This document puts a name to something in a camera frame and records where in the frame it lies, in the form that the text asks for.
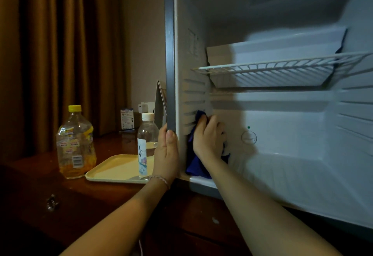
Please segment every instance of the bracelet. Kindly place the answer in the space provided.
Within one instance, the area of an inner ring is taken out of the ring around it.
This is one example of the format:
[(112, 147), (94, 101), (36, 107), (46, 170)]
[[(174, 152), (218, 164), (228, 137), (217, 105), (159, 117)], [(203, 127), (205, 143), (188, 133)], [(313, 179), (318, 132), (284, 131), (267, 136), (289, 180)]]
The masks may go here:
[(166, 180), (165, 178), (163, 178), (162, 176), (160, 176), (160, 175), (150, 175), (150, 176), (149, 176), (149, 181), (150, 181), (152, 178), (158, 178), (158, 179), (162, 180), (162, 181), (165, 183), (165, 185), (167, 186), (167, 188), (168, 188), (169, 190), (171, 189), (171, 187), (170, 187), (170, 185), (168, 184), (167, 180)]

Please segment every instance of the barcode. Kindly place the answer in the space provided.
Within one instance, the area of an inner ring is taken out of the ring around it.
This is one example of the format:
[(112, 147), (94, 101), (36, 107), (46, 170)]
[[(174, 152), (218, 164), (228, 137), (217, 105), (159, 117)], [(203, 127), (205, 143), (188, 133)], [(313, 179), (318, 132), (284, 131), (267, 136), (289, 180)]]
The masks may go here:
[(72, 157), (72, 167), (74, 169), (79, 169), (83, 167), (83, 157), (82, 156), (73, 156)]

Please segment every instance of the mini fridge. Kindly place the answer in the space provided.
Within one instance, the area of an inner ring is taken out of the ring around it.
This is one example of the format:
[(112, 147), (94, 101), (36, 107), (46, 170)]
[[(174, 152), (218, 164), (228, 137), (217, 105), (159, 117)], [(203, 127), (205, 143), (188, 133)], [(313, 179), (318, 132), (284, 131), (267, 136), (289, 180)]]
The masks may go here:
[(373, 228), (373, 0), (165, 0), (167, 121), (226, 125), (229, 166), (284, 206)]

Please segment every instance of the fridge shelf rack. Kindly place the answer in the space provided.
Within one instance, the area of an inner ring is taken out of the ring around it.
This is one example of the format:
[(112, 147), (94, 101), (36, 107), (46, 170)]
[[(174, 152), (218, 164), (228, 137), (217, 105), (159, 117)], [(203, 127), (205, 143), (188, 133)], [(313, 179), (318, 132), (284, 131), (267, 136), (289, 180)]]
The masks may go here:
[(373, 52), (346, 52), (333, 55), (226, 64), (193, 68), (210, 75), (217, 88), (319, 86), (338, 69), (338, 77)]

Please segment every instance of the brown curtain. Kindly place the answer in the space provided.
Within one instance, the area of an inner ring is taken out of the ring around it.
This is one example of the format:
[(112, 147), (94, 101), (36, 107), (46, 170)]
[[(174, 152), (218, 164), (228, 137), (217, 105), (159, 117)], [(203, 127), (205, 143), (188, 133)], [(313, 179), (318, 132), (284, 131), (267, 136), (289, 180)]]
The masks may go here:
[(120, 0), (0, 0), (2, 159), (54, 148), (71, 104), (82, 105), (96, 136), (119, 130), (121, 7)]

